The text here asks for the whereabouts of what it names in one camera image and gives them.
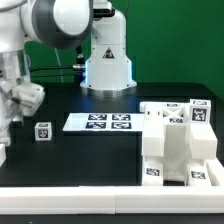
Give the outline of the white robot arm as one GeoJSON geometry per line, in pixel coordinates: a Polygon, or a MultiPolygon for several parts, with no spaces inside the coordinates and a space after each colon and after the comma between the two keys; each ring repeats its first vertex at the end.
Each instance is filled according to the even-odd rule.
{"type": "Polygon", "coordinates": [[[83,91],[117,96],[134,88],[126,18],[108,0],[0,0],[0,147],[11,144],[10,123],[33,115],[44,99],[43,87],[30,81],[25,43],[76,49],[87,38],[83,91]]]}

